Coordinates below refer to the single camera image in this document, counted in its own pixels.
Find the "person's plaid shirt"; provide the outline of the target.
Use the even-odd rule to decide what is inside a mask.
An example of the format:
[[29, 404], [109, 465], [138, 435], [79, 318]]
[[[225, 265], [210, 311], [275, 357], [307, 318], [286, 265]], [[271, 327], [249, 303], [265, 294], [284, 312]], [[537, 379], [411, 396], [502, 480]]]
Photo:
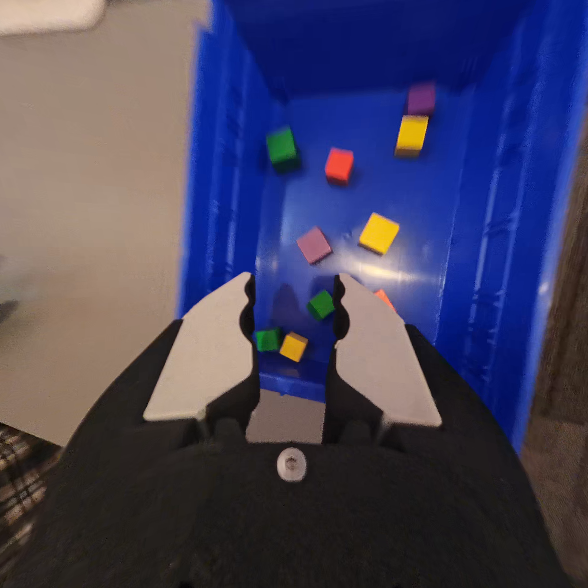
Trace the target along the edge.
[[1, 424], [1, 565], [28, 539], [62, 447]]

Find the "white tablet stand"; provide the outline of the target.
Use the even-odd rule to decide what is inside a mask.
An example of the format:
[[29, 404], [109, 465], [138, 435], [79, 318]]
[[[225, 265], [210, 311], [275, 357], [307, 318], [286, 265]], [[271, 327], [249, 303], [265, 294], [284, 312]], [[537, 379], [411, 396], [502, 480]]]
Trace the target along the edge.
[[1, 1], [1, 37], [87, 31], [107, 1]]

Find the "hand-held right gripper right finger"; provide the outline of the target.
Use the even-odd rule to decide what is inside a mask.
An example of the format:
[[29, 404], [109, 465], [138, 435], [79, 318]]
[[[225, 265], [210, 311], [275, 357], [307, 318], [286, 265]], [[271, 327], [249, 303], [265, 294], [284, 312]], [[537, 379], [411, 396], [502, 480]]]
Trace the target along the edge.
[[333, 296], [322, 442], [336, 443], [350, 422], [363, 422], [373, 440], [395, 426], [441, 427], [405, 321], [347, 273], [334, 277]]

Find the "blue plastic bin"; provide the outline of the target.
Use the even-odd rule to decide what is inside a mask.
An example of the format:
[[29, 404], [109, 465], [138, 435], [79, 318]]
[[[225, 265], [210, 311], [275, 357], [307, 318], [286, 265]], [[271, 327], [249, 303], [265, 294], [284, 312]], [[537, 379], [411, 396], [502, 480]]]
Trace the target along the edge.
[[[525, 434], [587, 89], [587, 1], [211, 1], [198, 35], [178, 315], [255, 273], [257, 329], [305, 336], [260, 358], [265, 389], [324, 400], [334, 275], [384, 289], [492, 411]], [[436, 82], [417, 158], [394, 148], [408, 89]], [[297, 171], [266, 135], [290, 126]], [[331, 148], [354, 153], [327, 182]], [[358, 245], [372, 212], [400, 225]], [[333, 253], [296, 244], [318, 226]]]

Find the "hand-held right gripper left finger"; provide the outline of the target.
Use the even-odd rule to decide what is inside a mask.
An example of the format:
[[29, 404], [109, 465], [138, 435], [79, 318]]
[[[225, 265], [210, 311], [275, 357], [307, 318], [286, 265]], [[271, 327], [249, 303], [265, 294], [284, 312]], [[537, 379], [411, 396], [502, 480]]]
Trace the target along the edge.
[[147, 422], [233, 419], [246, 432], [260, 401], [255, 278], [242, 272], [184, 314], [143, 412]]

